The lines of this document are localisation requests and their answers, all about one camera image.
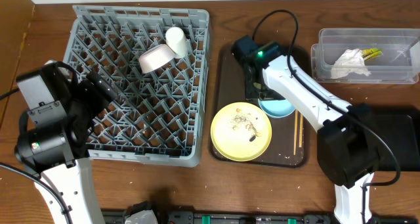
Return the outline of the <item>white napkin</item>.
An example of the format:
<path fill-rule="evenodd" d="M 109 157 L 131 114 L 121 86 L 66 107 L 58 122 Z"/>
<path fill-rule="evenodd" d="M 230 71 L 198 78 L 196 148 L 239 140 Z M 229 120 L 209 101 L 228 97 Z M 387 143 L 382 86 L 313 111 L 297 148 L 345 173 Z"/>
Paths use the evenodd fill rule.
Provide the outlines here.
<path fill-rule="evenodd" d="M 365 66 L 361 49 L 347 49 L 331 67 L 331 78 L 347 77 L 350 73 L 370 76 L 371 72 Z"/>

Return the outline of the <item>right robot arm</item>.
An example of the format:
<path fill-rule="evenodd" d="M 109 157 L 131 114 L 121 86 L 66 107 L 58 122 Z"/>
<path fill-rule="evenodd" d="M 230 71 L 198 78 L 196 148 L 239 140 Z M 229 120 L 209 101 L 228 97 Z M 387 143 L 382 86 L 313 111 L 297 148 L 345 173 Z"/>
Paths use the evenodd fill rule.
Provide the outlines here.
<path fill-rule="evenodd" d="M 369 188 L 379 167 L 382 139 L 370 107 L 352 106 L 324 89 L 276 42 L 257 45 L 245 35 L 232 54 L 245 75 L 249 101 L 288 101 L 317 132 L 317 160 L 335 185 L 339 223 L 368 223 Z"/>

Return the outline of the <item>wooden chopstick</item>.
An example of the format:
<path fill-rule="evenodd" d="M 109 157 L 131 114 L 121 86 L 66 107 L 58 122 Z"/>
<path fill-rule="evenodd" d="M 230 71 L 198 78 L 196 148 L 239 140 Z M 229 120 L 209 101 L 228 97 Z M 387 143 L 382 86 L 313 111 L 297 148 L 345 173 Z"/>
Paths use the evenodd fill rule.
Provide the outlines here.
<path fill-rule="evenodd" d="M 302 148 L 303 146 L 303 115 L 300 114 L 300 118 L 299 118 L 299 148 Z"/>
<path fill-rule="evenodd" d="M 296 155 L 297 149 L 297 132 L 298 132 L 298 122 L 299 122 L 299 112 L 297 110 L 294 111 L 295 113 L 295 123 L 294 123 L 294 135 L 293 135 L 293 155 Z"/>

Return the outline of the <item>cream plastic cup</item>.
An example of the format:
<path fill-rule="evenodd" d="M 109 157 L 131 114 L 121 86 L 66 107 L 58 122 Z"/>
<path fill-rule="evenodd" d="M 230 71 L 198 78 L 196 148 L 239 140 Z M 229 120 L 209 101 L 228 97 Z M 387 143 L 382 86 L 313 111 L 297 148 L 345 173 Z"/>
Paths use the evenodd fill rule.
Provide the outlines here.
<path fill-rule="evenodd" d="M 171 27 L 165 33 L 166 44 L 175 53 L 175 58 L 184 58 L 188 54 L 188 42 L 183 30 Z"/>

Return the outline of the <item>green snack wrapper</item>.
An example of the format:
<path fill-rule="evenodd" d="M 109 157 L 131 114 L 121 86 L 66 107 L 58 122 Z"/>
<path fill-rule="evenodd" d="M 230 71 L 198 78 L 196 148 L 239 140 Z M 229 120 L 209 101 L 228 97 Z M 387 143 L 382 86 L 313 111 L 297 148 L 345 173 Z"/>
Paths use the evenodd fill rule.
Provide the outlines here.
<path fill-rule="evenodd" d="M 381 56 L 382 54 L 382 50 L 376 47 L 362 50 L 362 58 L 364 61 Z"/>

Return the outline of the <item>yellow plate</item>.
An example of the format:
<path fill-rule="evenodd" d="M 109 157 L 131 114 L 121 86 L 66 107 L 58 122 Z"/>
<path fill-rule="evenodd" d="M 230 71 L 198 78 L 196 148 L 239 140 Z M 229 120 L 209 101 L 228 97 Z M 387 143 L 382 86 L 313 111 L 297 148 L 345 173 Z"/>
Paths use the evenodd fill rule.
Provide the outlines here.
<path fill-rule="evenodd" d="M 262 155 L 272 139 L 268 116 L 254 104 L 234 102 L 221 108 L 211 122 L 211 140 L 229 160 L 247 162 Z"/>

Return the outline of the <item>pink plastic bowl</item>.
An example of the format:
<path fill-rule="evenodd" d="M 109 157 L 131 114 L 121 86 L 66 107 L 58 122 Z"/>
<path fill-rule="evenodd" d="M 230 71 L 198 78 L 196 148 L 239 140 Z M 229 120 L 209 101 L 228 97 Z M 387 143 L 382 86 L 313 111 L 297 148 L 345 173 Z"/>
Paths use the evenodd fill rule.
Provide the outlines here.
<path fill-rule="evenodd" d="M 175 53 L 166 44 L 157 45 L 140 55 L 138 62 L 143 74 L 161 68 L 175 57 Z"/>

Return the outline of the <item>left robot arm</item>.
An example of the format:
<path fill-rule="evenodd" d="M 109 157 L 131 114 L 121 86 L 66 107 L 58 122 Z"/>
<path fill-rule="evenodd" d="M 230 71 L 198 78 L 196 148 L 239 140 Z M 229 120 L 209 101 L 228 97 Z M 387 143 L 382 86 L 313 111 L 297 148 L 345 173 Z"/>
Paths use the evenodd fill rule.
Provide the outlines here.
<path fill-rule="evenodd" d="M 28 107 L 18 122 L 14 153 L 47 203 L 55 223 L 103 223 L 87 140 L 94 118 L 117 98 L 92 71 L 83 80 L 61 61 L 16 79 Z"/>

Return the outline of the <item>light blue bowl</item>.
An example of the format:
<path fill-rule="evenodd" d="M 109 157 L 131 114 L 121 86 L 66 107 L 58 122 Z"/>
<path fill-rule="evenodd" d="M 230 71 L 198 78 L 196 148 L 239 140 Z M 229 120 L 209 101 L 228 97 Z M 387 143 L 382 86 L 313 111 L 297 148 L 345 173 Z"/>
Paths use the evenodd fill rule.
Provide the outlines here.
<path fill-rule="evenodd" d="M 295 111 L 295 107 L 288 100 L 258 100 L 261 110 L 271 118 L 284 118 Z"/>

